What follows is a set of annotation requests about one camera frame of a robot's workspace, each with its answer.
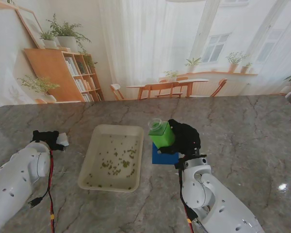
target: red cable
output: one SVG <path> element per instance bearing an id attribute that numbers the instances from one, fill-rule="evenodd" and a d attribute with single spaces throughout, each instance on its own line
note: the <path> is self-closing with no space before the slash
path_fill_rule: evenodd
<path id="1" fill-rule="evenodd" d="M 49 211 L 50 211 L 50 215 L 54 216 L 53 200 L 52 200 L 52 196 L 50 194 L 50 185 L 52 183 L 54 160 L 53 160 L 53 152 L 50 150 L 49 153 L 50 153 L 50 171 L 49 171 L 49 179 L 48 179 L 48 195 L 49 195 L 49 199 L 50 199 Z M 51 225 L 52 233 L 55 233 L 55 224 L 54 224 L 54 219 L 52 219 L 52 218 L 50 220 L 50 225 Z"/>
<path id="2" fill-rule="evenodd" d="M 185 208 L 184 208 L 184 211 L 185 211 L 186 219 L 189 219 L 189 218 L 188 218 L 188 214 L 187 214 L 187 212 L 186 212 L 186 209 L 185 209 Z M 189 224 L 189 227 L 190 227 L 190 229 L 191 229 L 191 233 L 194 233 L 194 230 L 193 230 L 192 223 L 191 223 L 191 222 L 188 222 L 188 224 Z"/>

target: window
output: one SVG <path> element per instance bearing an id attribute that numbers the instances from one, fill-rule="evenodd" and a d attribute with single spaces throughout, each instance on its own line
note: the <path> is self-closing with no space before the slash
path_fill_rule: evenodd
<path id="1" fill-rule="evenodd" d="M 228 36 L 229 34 L 211 36 L 203 55 L 202 62 L 216 62 Z"/>
<path id="2" fill-rule="evenodd" d="M 262 63 L 265 62 L 271 51 L 273 50 L 275 44 L 280 38 L 283 30 L 272 30 L 272 32 L 268 35 L 261 52 L 258 55 L 257 61 Z"/>

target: picture frame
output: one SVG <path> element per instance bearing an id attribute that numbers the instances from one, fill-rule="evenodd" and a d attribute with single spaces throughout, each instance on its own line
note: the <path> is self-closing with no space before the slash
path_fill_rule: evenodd
<path id="1" fill-rule="evenodd" d="M 16 9 L 16 12 L 27 29 L 30 37 L 33 39 L 35 45 L 39 49 L 45 49 L 43 40 L 40 39 L 40 33 L 43 31 L 34 12 L 21 6 Z"/>

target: blue block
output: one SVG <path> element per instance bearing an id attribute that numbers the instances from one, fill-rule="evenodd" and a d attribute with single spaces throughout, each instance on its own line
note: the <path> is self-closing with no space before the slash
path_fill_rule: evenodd
<path id="1" fill-rule="evenodd" d="M 179 153 L 175 154 L 158 154 L 157 147 L 153 143 L 152 147 L 152 164 L 176 164 L 179 159 Z"/>

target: cable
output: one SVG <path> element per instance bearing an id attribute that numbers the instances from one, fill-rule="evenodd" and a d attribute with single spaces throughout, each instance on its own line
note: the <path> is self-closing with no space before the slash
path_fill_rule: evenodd
<path id="1" fill-rule="evenodd" d="M 192 226 L 192 220 L 197 217 L 197 214 L 192 210 L 184 201 L 183 196 L 182 196 L 182 169 L 178 169 L 179 173 L 179 184 L 180 184 L 180 199 L 182 201 L 182 204 L 184 206 L 185 214 L 186 214 L 186 219 L 188 221 L 191 233 L 194 233 L 193 226 Z"/>
<path id="2" fill-rule="evenodd" d="M 49 174 L 48 174 L 48 188 L 42 197 L 35 198 L 32 201 L 29 201 L 28 204 L 30 205 L 30 208 L 33 208 L 42 201 L 42 199 L 46 196 L 46 194 L 48 194 L 49 199 L 50 199 L 50 208 L 49 208 L 50 225 L 51 225 L 52 233 L 55 233 L 53 199 L 52 199 L 52 195 L 50 194 L 50 186 L 52 182 L 53 168 L 54 168 L 53 151 L 49 150 L 49 156 L 50 156 L 50 168 L 49 168 Z"/>
<path id="3" fill-rule="evenodd" d="M 50 155 L 50 169 L 49 169 L 49 176 L 48 176 L 48 191 L 47 192 L 50 199 L 50 208 L 49 208 L 50 225 L 51 225 L 52 233 L 55 233 L 53 199 L 52 199 L 52 195 L 50 194 L 50 185 L 52 182 L 52 175 L 53 175 L 53 168 L 54 168 L 53 152 L 51 150 L 49 151 L 49 155 Z"/>

